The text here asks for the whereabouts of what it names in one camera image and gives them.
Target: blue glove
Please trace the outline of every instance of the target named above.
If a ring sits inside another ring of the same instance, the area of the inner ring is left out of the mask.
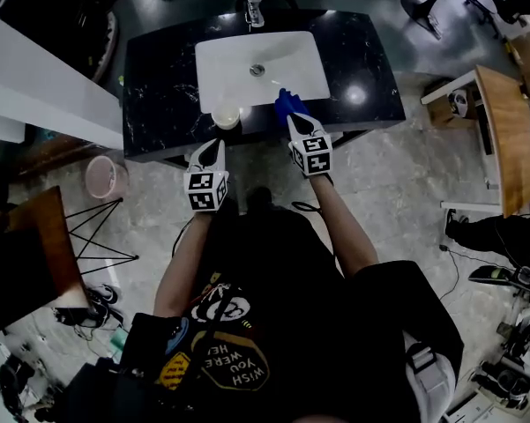
[[[300,100],[298,94],[292,95],[290,91],[285,88],[280,89],[279,98],[274,101],[274,110],[279,118],[280,125],[287,126],[287,116],[290,113],[302,113],[303,115],[310,115],[310,111]]]

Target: faucet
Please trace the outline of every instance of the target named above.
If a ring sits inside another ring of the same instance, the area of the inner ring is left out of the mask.
[[[258,5],[261,3],[261,0],[247,0],[247,12],[249,13],[249,19],[247,19],[247,14],[245,14],[245,20],[247,23],[255,28],[260,28],[265,24],[265,18],[261,14]]]

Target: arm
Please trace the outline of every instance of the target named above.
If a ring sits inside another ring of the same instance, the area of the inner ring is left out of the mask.
[[[310,183],[345,277],[351,278],[362,268],[378,263],[377,252],[369,236],[364,233],[327,177],[312,176]]]
[[[212,216],[196,213],[160,281],[155,316],[182,316],[188,306]]]

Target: pink trash can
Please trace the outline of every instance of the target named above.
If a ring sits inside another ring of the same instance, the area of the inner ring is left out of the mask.
[[[86,168],[86,189],[97,199],[117,199],[125,193],[129,177],[123,166],[105,155],[92,159]]]

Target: white sink basin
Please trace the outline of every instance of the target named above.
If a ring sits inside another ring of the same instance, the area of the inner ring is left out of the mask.
[[[200,42],[196,72],[202,113],[223,106],[274,103],[281,88],[299,94],[302,100],[331,96],[310,32],[258,33]]]

